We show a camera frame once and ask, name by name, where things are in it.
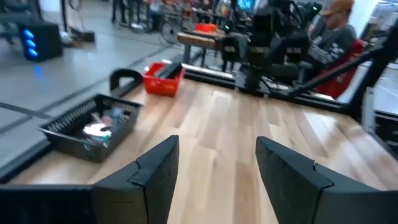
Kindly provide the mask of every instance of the red object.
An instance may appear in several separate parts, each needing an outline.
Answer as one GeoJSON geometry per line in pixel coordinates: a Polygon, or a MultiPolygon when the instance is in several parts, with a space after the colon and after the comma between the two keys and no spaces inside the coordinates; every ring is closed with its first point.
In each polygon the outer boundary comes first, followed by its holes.
{"type": "MultiPolygon", "coordinates": [[[[351,52],[342,58],[339,62],[336,62],[333,66],[331,66],[328,70],[322,71],[319,75],[323,75],[325,72],[329,72],[330,70],[339,67],[340,65],[349,62],[350,60],[355,59],[358,55],[363,52],[363,44],[361,40],[355,40],[353,47],[351,48],[351,52]]],[[[346,91],[351,80],[353,79],[356,69],[358,67],[354,67],[350,71],[328,81],[317,87],[317,92],[331,96],[333,99],[337,99],[341,94],[346,91]]]]}
{"type": "Polygon", "coordinates": [[[195,30],[201,32],[217,32],[218,26],[214,24],[195,24],[195,30]]]}
{"type": "Polygon", "coordinates": [[[164,63],[153,63],[149,70],[144,74],[145,91],[149,94],[160,96],[175,96],[178,86],[185,74],[185,68],[174,79],[156,78],[154,75],[161,68],[166,66],[164,63]]]}

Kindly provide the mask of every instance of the black basket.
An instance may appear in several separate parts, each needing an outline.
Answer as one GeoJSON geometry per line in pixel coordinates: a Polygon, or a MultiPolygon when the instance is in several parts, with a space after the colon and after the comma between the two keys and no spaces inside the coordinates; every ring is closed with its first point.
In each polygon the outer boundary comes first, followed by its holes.
{"type": "Polygon", "coordinates": [[[96,95],[41,125],[39,130],[46,135],[57,151],[100,163],[132,132],[141,106],[110,96],[96,95]],[[113,107],[123,109],[126,119],[113,131],[106,146],[100,142],[93,143],[77,137],[83,128],[92,122],[92,113],[102,115],[105,110],[113,107]]]}

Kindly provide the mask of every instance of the blue led light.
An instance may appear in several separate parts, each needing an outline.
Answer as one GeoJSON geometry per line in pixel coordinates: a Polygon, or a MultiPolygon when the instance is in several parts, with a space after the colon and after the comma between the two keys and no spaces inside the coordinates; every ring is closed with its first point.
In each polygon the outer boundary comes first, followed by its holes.
{"type": "Polygon", "coordinates": [[[35,44],[33,41],[31,41],[31,40],[26,40],[26,44],[27,44],[29,47],[36,48],[36,44],[35,44]]]}
{"type": "Polygon", "coordinates": [[[38,56],[38,53],[34,49],[29,49],[28,52],[31,56],[38,56]]]}
{"type": "Polygon", "coordinates": [[[30,39],[35,38],[35,35],[33,35],[33,33],[32,33],[31,31],[29,31],[29,30],[25,30],[25,31],[24,31],[24,35],[25,35],[27,38],[30,38],[30,39]]]}

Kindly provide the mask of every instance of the black computer tower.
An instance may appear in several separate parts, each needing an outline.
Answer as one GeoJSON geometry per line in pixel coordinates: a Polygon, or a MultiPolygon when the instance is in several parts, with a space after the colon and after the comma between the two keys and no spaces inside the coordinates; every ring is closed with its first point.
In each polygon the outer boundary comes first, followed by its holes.
{"type": "Polygon", "coordinates": [[[27,60],[42,62],[63,55],[58,24],[30,22],[19,24],[18,29],[27,60]]]}

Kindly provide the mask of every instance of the table leg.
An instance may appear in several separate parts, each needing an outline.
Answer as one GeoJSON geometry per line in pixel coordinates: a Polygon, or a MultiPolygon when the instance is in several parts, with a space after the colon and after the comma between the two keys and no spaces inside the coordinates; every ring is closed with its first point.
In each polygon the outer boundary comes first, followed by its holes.
{"type": "Polygon", "coordinates": [[[182,62],[189,65],[190,57],[191,57],[191,45],[185,44],[184,45],[184,56],[183,56],[182,62]]]}
{"type": "Polygon", "coordinates": [[[203,49],[203,54],[201,55],[201,63],[200,63],[201,68],[205,66],[205,57],[206,57],[206,49],[203,49]]]}

